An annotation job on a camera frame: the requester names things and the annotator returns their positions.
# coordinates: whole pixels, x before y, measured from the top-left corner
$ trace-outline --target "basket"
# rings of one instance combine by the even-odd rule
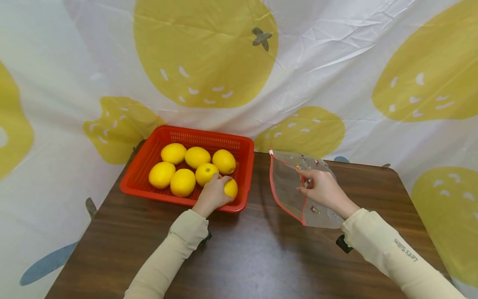
[[[231,177],[238,184],[236,199],[218,209],[238,213],[246,207],[254,163],[254,142],[242,136],[193,130],[187,128],[161,126],[156,128],[146,140],[121,180],[119,187],[126,194],[160,200],[185,206],[194,206],[202,188],[196,184],[187,197],[174,196],[169,188],[156,189],[148,180],[151,168],[161,162],[161,150],[168,144],[181,143],[186,148],[200,146],[212,155],[219,149],[226,149],[236,159],[236,170]],[[186,162],[176,165],[176,169],[189,168]]]

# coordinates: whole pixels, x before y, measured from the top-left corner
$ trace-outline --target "brown table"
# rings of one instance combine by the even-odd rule
[[[352,200],[380,213],[423,258],[446,273],[392,169],[330,166]],[[123,298],[144,261],[187,209],[123,194],[119,183],[126,169],[46,298]],[[268,154],[255,155],[245,210],[215,212],[209,220],[213,238],[183,264],[166,298],[405,298],[358,252],[346,254],[335,244],[340,230],[303,227],[275,203]]]

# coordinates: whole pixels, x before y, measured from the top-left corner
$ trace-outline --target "plastic bag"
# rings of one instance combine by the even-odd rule
[[[322,159],[304,156],[298,153],[269,150],[271,168],[269,179],[272,194],[277,204],[304,226],[320,228],[340,228],[343,219],[331,209],[319,205],[297,192],[298,186],[306,187],[308,181],[296,173],[296,169],[318,169],[330,172]]]

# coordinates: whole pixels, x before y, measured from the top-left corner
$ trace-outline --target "long sleeve shirt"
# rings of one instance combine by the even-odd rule
[[[162,299],[179,267],[207,237],[208,221],[192,210],[182,213],[148,258],[125,299]],[[360,209],[342,224],[345,241],[396,282],[410,299],[464,299],[376,212]]]

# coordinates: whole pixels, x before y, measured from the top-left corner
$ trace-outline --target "hand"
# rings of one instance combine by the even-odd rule
[[[347,219],[360,209],[348,198],[330,172],[300,169],[296,171],[306,180],[311,180],[307,188],[297,187],[297,191],[316,203],[333,210],[343,219]]]
[[[207,218],[215,209],[232,202],[232,197],[224,193],[224,185],[230,180],[232,180],[231,177],[221,177],[218,173],[214,174],[212,179],[204,185],[192,210]]]

